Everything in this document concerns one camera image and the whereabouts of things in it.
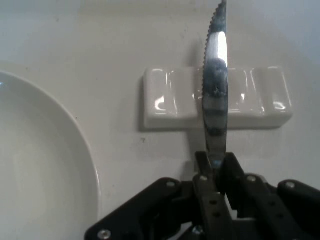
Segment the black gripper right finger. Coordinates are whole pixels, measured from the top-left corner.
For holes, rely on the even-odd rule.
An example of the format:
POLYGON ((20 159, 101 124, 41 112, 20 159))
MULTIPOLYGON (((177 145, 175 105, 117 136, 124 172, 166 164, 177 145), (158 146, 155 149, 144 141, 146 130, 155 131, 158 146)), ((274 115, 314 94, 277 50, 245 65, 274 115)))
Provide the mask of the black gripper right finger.
POLYGON ((318 240, 320 191, 288 179, 276 187, 246 174, 236 156, 227 153, 218 188, 237 211, 232 226, 237 240, 318 240))

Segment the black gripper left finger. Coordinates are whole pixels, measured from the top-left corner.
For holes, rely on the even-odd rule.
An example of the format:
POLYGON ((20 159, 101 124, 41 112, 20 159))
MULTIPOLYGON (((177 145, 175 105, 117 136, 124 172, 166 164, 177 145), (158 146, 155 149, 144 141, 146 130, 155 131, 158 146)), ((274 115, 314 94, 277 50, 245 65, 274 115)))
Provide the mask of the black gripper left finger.
POLYGON ((187 239, 232 240, 225 198, 218 192, 205 152, 195 154, 199 174, 191 181, 161 178, 90 227, 86 240, 166 240, 185 223, 187 239))

